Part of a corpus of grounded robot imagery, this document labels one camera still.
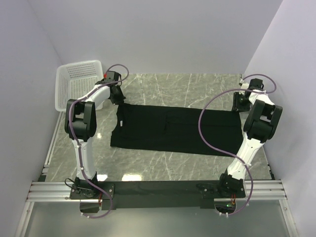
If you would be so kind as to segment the black t-shirt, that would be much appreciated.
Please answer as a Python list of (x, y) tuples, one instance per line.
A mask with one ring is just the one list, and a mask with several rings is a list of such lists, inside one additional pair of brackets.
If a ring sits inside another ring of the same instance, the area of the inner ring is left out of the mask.
[(232, 111), (121, 104), (112, 147), (223, 156), (236, 154), (243, 135)]

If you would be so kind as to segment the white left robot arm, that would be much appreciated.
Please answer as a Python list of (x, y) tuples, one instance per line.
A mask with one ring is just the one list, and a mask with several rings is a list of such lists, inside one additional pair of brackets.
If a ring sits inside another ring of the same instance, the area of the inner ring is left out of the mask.
[(125, 97), (120, 88), (122, 81), (120, 73), (106, 71), (104, 78), (96, 82), (87, 94), (67, 102), (65, 132), (72, 140), (77, 161), (75, 179), (65, 179), (65, 185), (71, 188), (72, 195), (78, 194), (86, 199), (112, 197), (113, 189), (106, 191), (97, 179), (92, 142), (97, 130), (97, 107), (107, 99), (114, 105), (124, 102)]

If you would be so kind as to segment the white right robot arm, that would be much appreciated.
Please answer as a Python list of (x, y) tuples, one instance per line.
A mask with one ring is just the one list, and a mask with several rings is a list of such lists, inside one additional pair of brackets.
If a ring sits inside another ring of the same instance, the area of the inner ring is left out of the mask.
[(237, 197), (243, 192), (246, 169), (267, 140), (274, 136), (283, 108), (273, 103), (261, 79), (240, 82), (241, 90), (234, 93), (233, 112), (248, 112), (243, 126), (244, 136), (238, 158), (221, 174), (217, 193), (222, 197)]

